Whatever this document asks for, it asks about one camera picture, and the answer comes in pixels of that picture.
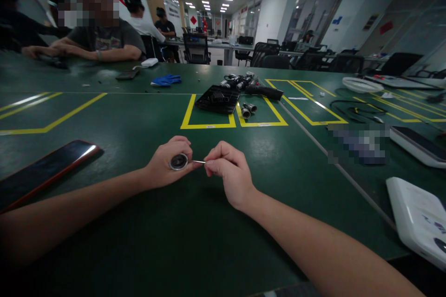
white device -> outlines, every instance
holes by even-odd
[[[401,241],[446,271],[446,211],[435,195],[403,179],[386,180]]]
[[[157,62],[158,62],[158,59],[157,59],[157,58],[149,58],[149,59],[146,59],[145,61],[143,61],[143,62],[141,63],[141,66],[142,66],[142,67],[152,67],[152,66],[155,65]]]
[[[446,168],[446,152],[409,128],[390,127],[390,139],[429,167]]]

black plastic tray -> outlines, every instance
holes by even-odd
[[[195,106],[219,114],[233,114],[239,97],[238,90],[213,85],[201,95]]]

small metal part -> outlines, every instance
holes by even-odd
[[[169,167],[173,170],[182,170],[184,169],[188,162],[198,162],[205,164],[205,161],[198,161],[198,160],[188,160],[187,155],[184,153],[180,153],[172,158],[172,160],[169,162]]]
[[[257,111],[257,107],[255,105],[251,104],[251,103],[243,102],[243,107],[248,109],[251,114],[255,114],[256,111]]]
[[[251,113],[250,113],[250,111],[249,111],[248,109],[246,109],[246,108],[243,108],[243,109],[242,109],[242,117],[243,117],[244,119],[248,119],[248,118],[250,118],[250,117],[251,117]]]

black chair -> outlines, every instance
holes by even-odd
[[[266,56],[262,60],[263,68],[275,68],[279,70],[289,69],[289,58],[285,56]]]
[[[399,77],[421,58],[423,58],[423,55],[397,52],[389,58],[380,70],[366,68],[364,71],[368,75],[380,74]]]
[[[149,35],[141,35],[141,39],[144,43],[145,56],[147,58],[156,58],[161,63],[166,61],[163,56],[162,48],[159,46],[156,38]]]
[[[359,50],[353,50],[353,49],[352,49],[352,50],[350,50],[350,49],[345,49],[345,50],[342,50],[342,51],[341,51],[341,53],[342,53],[342,54],[351,54],[351,55],[355,55],[355,54],[357,54],[357,53],[358,53],[358,51],[359,51]]]
[[[240,66],[240,60],[246,60],[245,66],[248,64],[249,54],[251,51],[239,51],[236,50],[236,59],[238,59],[238,66]]]
[[[279,51],[280,45],[278,44],[258,42],[254,48],[252,57],[249,57],[251,67],[261,67],[264,57],[278,55]]]
[[[361,73],[364,67],[364,57],[351,54],[338,54],[330,63],[329,72]]]
[[[203,34],[184,34],[184,59],[188,64],[210,64],[208,38]]]
[[[421,73],[427,73],[427,76],[420,75]],[[426,70],[420,70],[417,73],[415,73],[414,76],[408,76],[408,77],[419,77],[419,78],[431,78],[431,79],[444,79],[446,78],[446,69],[441,71],[426,71]]]
[[[307,50],[296,61],[290,62],[290,65],[293,70],[319,71],[322,66],[327,65],[323,60],[326,55],[326,52]]]

hand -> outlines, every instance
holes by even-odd
[[[205,157],[207,176],[213,174],[223,178],[224,192],[229,203],[242,210],[250,196],[256,191],[251,172],[243,152],[227,142],[219,142]]]
[[[159,146],[149,164],[140,170],[143,190],[167,186],[202,165],[198,162],[189,162],[182,170],[172,170],[169,162],[180,153],[184,153],[189,160],[192,160],[190,141],[186,137],[175,136],[166,144]]]
[[[63,52],[65,55],[70,55],[70,56],[78,56],[78,57],[82,57],[85,59],[89,59],[89,60],[94,60],[96,53],[95,52],[90,52],[87,50],[84,50],[78,46],[75,45],[70,45],[70,44],[56,44],[54,46],[55,49]]]

